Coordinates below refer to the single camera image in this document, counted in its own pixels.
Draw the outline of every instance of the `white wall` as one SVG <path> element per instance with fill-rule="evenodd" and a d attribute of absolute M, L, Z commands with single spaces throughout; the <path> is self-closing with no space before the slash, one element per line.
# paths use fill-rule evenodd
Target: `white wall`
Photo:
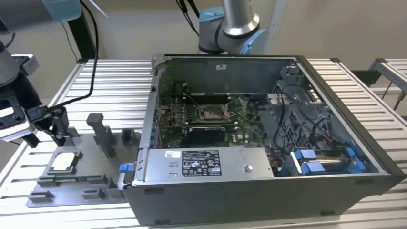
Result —
<path fill-rule="evenodd" d="M 102 27 L 106 58 L 150 59 L 155 53 L 196 53 L 198 37 L 174 0 L 99 0 L 106 18 L 95 13 Z M 198 8 L 222 6 L 222 0 L 196 0 Z M 254 0 L 254 9 L 269 27 L 275 0 Z M 196 17 L 190 10 L 196 29 Z"/>
<path fill-rule="evenodd" d="M 406 0 L 287 0 L 274 51 L 338 57 L 351 68 L 406 58 L 406 9 Z"/>
<path fill-rule="evenodd" d="M 150 59 L 155 53 L 196 53 L 198 37 L 175 0 L 95 0 L 108 15 L 91 10 L 100 33 L 100 57 Z M 222 6 L 222 0 L 196 0 L 199 9 Z M 254 9 L 267 28 L 275 0 L 254 0 Z M 198 27 L 196 17 L 190 17 Z M 48 24 L 18 33 L 12 53 L 32 53 L 40 69 L 30 77 L 40 97 L 51 99 L 75 65 L 66 32 L 60 24 Z"/>

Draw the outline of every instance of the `blue tab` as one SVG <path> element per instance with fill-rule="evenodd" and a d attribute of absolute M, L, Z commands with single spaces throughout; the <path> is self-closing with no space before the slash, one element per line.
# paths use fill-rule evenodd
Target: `blue tab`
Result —
<path fill-rule="evenodd" d="M 301 154 L 303 156 L 305 160 L 315 160 L 317 159 L 317 153 L 313 149 L 301 149 Z"/>
<path fill-rule="evenodd" d="M 313 173 L 319 173 L 319 172 L 326 171 L 323 164 L 321 164 L 319 161 L 307 162 L 307 163 L 302 164 L 301 168 L 303 170 L 305 175 L 311 175 Z"/>
<path fill-rule="evenodd" d="M 297 158 L 298 160 L 301 160 L 301 159 L 303 158 L 299 149 L 294 152 L 294 155 L 295 155 L 295 158 Z"/>
<path fill-rule="evenodd" d="M 346 149 L 346 152 L 349 153 L 350 158 L 353 159 L 355 157 L 355 152 L 351 148 Z"/>
<path fill-rule="evenodd" d="M 119 167 L 119 172 L 120 173 L 128 173 L 134 170 L 134 165 L 130 164 L 122 164 Z"/>
<path fill-rule="evenodd" d="M 350 170 L 350 173 L 365 173 L 367 170 L 362 161 L 357 161 L 355 167 Z"/>

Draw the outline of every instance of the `metal frame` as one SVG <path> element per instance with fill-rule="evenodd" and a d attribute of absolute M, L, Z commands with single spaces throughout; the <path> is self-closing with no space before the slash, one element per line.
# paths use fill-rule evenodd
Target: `metal frame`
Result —
<path fill-rule="evenodd" d="M 401 89 L 407 92 L 407 60 L 377 59 L 370 67 L 377 70 Z"/>
<path fill-rule="evenodd" d="M 379 105 L 379 100 L 369 93 L 347 68 L 330 59 L 310 59 L 313 67 L 326 80 L 338 97 L 354 113 L 369 133 L 373 135 L 399 168 L 407 173 L 407 130 L 390 112 L 389 106 Z M 79 64 L 59 90 L 52 103 L 87 93 L 84 85 L 90 82 L 94 62 Z M 144 112 L 151 82 L 150 61 L 100 60 L 95 94 L 79 104 L 68 107 L 72 126 L 80 133 L 90 133 L 86 118 L 92 110 L 103 112 L 114 132 L 130 127 L 142 131 Z M 27 208 L 27 195 L 32 190 L 32 180 L 50 161 L 56 145 L 43 133 L 36 149 L 23 143 L 11 162 L 0 173 L 0 225 L 23 228 L 39 223 L 42 227 L 63 228 L 136 228 L 138 220 L 128 204 L 67 206 L 52 208 Z M 407 180 L 386 194 L 366 197 L 341 216 L 282 219 L 270 221 L 198 225 L 194 229 L 263 229 L 305 228 L 367 229 L 402 228 L 407 225 Z"/>

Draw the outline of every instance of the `cable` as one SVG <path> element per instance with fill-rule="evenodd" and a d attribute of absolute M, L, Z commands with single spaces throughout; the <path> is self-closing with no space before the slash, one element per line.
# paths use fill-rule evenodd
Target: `cable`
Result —
<path fill-rule="evenodd" d="M 398 100 L 398 101 L 395 102 L 394 110 L 397 110 L 397 108 L 399 107 L 399 104 L 401 104 L 401 100 Z"/>
<path fill-rule="evenodd" d="M 78 62 L 78 56 L 76 56 L 76 53 L 75 53 L 75 51 L 74 51 L 72 44 L 71 44 L 71 40 L 70 40 L 70 36 L 68 36 L 68 30 L 67 30 L 66 25 L 64 25 L 63 23 L 62 23 L 62 25 L 63 25 L 63 28 L 64 28 L 64 31 L 66 31 L 66 35 L 67 35 L 67 40 L 68 40 L 70 48 L 71 48 L 71 50 L 72 50 L 72 53 L 74 53 L 74 56 L 75 56 L 75 59 L 76 59 L 76 62 Z"/>
<path fill-rule="evenodd" d="M 187 0 L 187 2 L 188 2 L 190 5 L 191 5 L 191 8 L 192 8 L 192 10 L 194 10 L 194 13 L 195 13 L 196 17 L 199 18 L 200 14 L 199 14 L 199 10 L 198 10 L 198 7 L 196 7 L 196 5 L 195 5 L 194 0 Z"/>
<path fill-rule="evenodd" d="M 10 141 L 10 143 L 14 143 L 15 145 L 19 145 L 19 146 L 22 145 L 20 143 L 16 143 L 16 142 L 14 142 L 14 141 Z"/>
<path fill-rule="evenodd" d="M 390 84 L 389 84 L 389 86 L 387 86 L 387 88 L 386 88 L 385 94 L 383 94 L 383 96 L 382 96 L 382 100 L 385 99 L 385 96 L 386 96 L 386 94 L 387 94 L 387 92 L 389 92 L 389 88 L 391 87 L 391 85 L 393 85 L 393 82 L 390 82 Z"/>
<path fill-rule="evenodd" d="M 286 154 L 285 147 L 278 146 L 278 143 L 277 143 L 277 138 L 278 138 L 278 134 L 279 134 L 281 129 L 282 129 L 285 113 L 286 113 L 286 103 L 285 103 L 285 98 L 283 98 L 283 94 L 282 93 L 281 93 L 281 97 L 282 97 L 282 112 L 281 112 L 281 119 L 279 119 L 278 129 L 275 130 L 274 136 L 273 136 L 273 143 L 274 143 L 274 146 Z"/>
<path fill-rule="evenodd" d="M 6 45 L 6 48 L 8 48 L 8 47 L 12 45 L 14 40 L 15 40 L 15 33 L 12 34 L 12 38 L 11 38 L 11 40 L 8 41 L 8 43 L 7 43 L 7 45 Z"/>
<path fill-rule="evenodd" d="M 67 104 L 71 104 L 74 102 L 78 102 L 79 100 L 87 99 L 91 97 L 92 93 L 94 93 L 94 86 L 95 86 L 95 76 L 96 76 L 96 66 L 98 66 L 98 60 L 99 60 L 99 30 L 98 30 L 98 24 L 96 24 L 96 19 L 95 16 L 90 10 L 90 8 L 87 7 L 87 5 L 83 3 L 82 1 L 82 6 L 83 8 L 88 11 L 91 19 L 92 19 L 92 23 L 94 23 L 94 27 L 95 27 L 95 60 L 94 60 L 94 70 L 92 70 L 92 78 L 91 78 L 91 88 L 90 88 L 90 93 L 84 96 L 80 96 L 75 99 L 71 99 L 52 107 L 48 108 L 48 111 L 52 111 L 63 106 L 66 106 Z"/>
<path fill-rule="evenodd" d="M 317 127 L 318 125 L 326 120 L 326 118 L 323 117 L 317 123 L 315 125 L 313 126 L 313 131 L 311 131 L 311 135 L 310 135 L 310 141 L 311 143 L 314 144 L 315 148 L 319 149 L 319 146 L 317 144 L 317 141 L 315 141 L 315 132 L 317 132 Z"/>
<path fill-rule="evenodd" d="M 186 5 L 186 2 L 183 0 L 176 0 L 176 4 L 178 4 L 178 7 L 179 7 L 180 11 L 183 12 L 184 18 L 187 20 L 188 25 L 191 26 L 191 29 L 194 30 L 194 32 L 199 36 L 199 33 L 195 29 L 195 26 L 192 24 L 192 21 L 191 21 L 190 15 L 188 15 L 188 8 L 187 8 L 187 5 Z"/>

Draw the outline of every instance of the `motherboard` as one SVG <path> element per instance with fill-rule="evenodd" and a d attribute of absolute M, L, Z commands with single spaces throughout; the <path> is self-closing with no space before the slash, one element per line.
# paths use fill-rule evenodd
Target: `motherboard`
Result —
<path fill-rule="evenodd" d="M 267 148 L 270 142 L 257 103 L 245 95 L 163 97 L 159 117 L 163 148 Z"/>

